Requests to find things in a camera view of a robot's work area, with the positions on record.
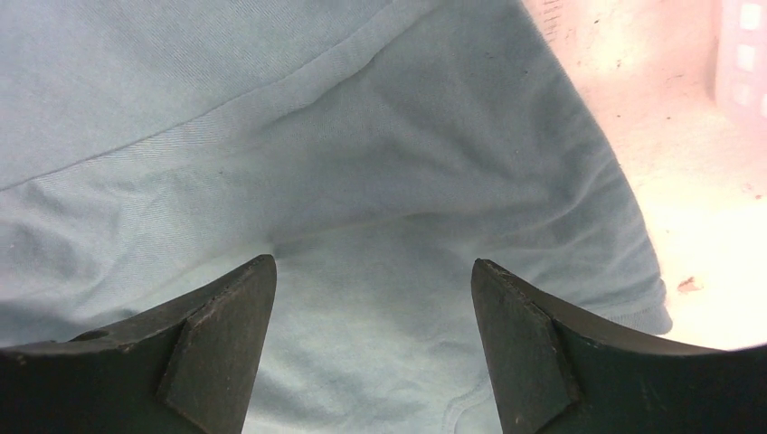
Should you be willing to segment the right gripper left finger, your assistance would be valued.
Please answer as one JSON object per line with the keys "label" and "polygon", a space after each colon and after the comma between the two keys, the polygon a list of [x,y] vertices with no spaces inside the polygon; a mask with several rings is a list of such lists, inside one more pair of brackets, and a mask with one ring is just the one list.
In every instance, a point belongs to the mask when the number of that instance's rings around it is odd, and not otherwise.
{"label": "right gripper left finger", "polygon": [[4,433],[239,433],[275,299],[270,255],[68,342],[1,352]]}

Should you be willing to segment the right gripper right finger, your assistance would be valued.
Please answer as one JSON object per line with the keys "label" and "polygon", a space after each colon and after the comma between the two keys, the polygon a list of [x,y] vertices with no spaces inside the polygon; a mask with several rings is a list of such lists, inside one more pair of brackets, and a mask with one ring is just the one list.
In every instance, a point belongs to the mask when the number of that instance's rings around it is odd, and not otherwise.
{"label": "right gripper right finger", "polygon": [[763,433],[766,350],[648,335],[479,259],[471,295],[505,433]]}

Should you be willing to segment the blue-grey t shirt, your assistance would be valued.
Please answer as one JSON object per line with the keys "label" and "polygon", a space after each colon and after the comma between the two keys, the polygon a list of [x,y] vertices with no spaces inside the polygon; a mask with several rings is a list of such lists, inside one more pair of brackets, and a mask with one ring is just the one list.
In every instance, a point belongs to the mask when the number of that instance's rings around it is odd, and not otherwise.
{"label": "blue-grey t shirt", "polygon": [[497,433],[490,259],[662,335],[611,146],[518,1],[4,1],[1,343],[272,255],[249,433]]}

